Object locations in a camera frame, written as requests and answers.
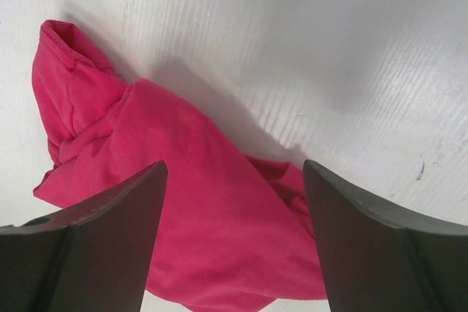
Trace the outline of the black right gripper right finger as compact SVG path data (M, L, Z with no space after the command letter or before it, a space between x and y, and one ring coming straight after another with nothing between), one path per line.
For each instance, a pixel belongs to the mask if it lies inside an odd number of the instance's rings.
M332 311L465 311L467 227L406 209L315 161L303 179Z

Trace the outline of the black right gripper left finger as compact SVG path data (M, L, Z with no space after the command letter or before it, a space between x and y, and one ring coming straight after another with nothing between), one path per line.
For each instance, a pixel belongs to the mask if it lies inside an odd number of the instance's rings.
M3 311L139 311L165 198L158 161L22 226L1 228Z

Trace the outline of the pink t shirt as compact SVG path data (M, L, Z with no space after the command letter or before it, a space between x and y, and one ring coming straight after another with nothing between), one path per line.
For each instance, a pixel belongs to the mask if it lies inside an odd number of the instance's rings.
M166 163L152 294L191 311L327 297L296 166L243 154L150 80L124 82L71 23L41 25L32 86L53 162L35 197L65 208Z

